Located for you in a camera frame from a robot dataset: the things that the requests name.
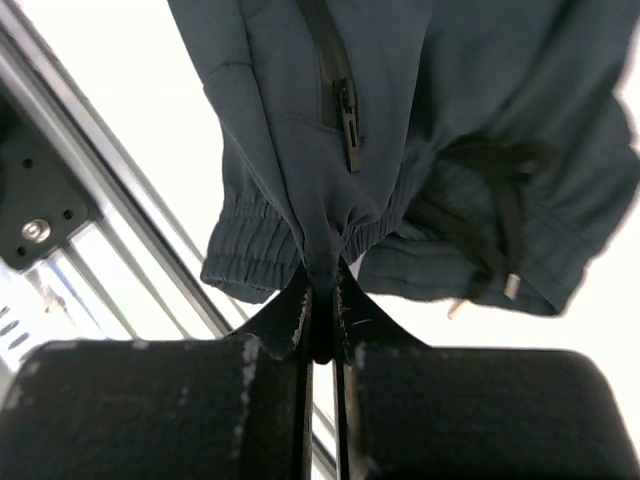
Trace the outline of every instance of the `black bracket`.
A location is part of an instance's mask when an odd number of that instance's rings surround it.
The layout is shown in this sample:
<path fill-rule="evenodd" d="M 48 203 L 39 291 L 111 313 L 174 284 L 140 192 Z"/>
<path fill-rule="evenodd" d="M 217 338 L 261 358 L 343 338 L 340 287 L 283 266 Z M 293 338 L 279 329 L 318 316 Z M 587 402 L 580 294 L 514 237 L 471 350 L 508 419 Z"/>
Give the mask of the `black bracket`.
<path fill-rule="evenodd" d="M 0 257 L 26 270 L 99 217 L 38 130 L 0 98 Z"/>

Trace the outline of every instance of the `black metal plate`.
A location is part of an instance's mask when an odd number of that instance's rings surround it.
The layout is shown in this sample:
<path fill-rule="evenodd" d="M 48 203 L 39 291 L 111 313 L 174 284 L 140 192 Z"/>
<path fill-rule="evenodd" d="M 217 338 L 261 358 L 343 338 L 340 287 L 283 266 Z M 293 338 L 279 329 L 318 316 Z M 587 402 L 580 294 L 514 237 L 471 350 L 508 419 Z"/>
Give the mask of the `black metal plate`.
<path fill-rule="evenodd" d="M 0 256 L 11 268 L 24 270 L 60 247 L 97 209 L 35 130 L 16 121 L 2 133 Z M 51 228 L 50 236 L 39 244 L 25 240 L 21 233 L 34 219 L 45 220 Z"/>

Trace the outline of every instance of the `garment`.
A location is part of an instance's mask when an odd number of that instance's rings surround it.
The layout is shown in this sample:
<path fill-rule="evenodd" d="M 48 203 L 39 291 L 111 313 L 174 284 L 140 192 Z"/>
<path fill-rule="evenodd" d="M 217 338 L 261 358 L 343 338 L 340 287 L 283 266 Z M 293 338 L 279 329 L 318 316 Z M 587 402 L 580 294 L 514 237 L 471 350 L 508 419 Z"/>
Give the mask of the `garment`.
<path fill-rule="evenodd" d="M 517 296 L 496 275 L 474 301 L 559 313 L 629 207 L 640 169 L 611 92 L 635 0 L 325 0 L 357 89 L 359 172 L 345 166 L 341 133 L 319 121 L 321 62 L 296 1 L 169 3 L 223 131 L 225 202 L 202 280 L 229 295 L 266 300 L 301 258 L 327 292 L 339 256 L 367 252 L 366 291 L 465 296 L 477 266 L 403 217 L 438 178 L 456 214 L 501 246 L 473 160 L 442 159 L 471 135 L 554 150 L 523 187 Z"/>

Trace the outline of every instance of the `drawstring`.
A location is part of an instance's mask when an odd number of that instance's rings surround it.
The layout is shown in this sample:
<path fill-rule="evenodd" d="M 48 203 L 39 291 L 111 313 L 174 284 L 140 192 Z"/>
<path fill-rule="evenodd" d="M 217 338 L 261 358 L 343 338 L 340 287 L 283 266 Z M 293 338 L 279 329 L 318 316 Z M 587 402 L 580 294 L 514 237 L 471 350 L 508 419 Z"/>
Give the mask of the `drawstring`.
<path fill-rule="evenodd" d="M 407 221 L 449 241 L 477 268 L 466 295 L 451 309 L 449 318 L 485 295 L 498 274 L 505 275 L 505 296 L 516 299 L 526 250 L 523 187 L 554 158 L 554 150 L 542 142 L 505 147 L 478 137 L 464 137 L 440 152 L 441 161 L 471 169 L 482 177 L 493 194 L 504 238 L 503 251 L 479 228 L 451 211 L 437 183 L 428 183 L 411 204 L 405 214 Z"/>

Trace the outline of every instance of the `zipper pull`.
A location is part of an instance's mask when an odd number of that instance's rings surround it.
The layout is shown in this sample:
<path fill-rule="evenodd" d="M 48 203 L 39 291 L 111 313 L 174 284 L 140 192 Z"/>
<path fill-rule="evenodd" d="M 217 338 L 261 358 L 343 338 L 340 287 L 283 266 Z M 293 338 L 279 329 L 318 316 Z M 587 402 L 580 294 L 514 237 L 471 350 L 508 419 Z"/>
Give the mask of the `zipper pull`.
<path fill-rule="evenodd" d="M 347 140 L 347 168 L 350 172 L 362 170 L 360 154 L 360 133 L 356 116 L 356 93 L 353 80 L 343 78 L 334 84 L 336 100 L 342 117 L 342 128 Z"/>

